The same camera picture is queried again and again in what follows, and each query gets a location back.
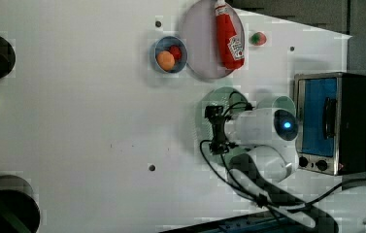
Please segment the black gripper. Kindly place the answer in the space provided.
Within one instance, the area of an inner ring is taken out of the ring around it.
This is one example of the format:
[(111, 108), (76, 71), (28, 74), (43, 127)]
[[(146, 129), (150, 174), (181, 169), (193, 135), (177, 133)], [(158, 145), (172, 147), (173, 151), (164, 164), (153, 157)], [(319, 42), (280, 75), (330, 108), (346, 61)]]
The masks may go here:
[(212, 154), (223, 154), (228, 152), (228, 139), (224, 132), (225, 116), (222, 106), (207, 106), (205, 108), (205, 119), (212, 126), (213, 138), (210, 144)]

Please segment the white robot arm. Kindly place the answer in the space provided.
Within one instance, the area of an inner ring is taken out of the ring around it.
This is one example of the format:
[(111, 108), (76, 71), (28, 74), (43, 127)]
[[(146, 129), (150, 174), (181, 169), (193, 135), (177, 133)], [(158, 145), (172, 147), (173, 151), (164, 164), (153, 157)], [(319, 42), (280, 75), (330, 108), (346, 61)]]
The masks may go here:
[(297, 168), (295, 116), (279, 108), (238, 111), (234, 105), (208, 106), (204, 117), (213, 136), (210, 153), (220, 157), (222, 179), (259, 207), (301, 222), (301, 213), (314, 224), (307, 233), (338, 233), (337, 221), (327, 212), (279, 187)]

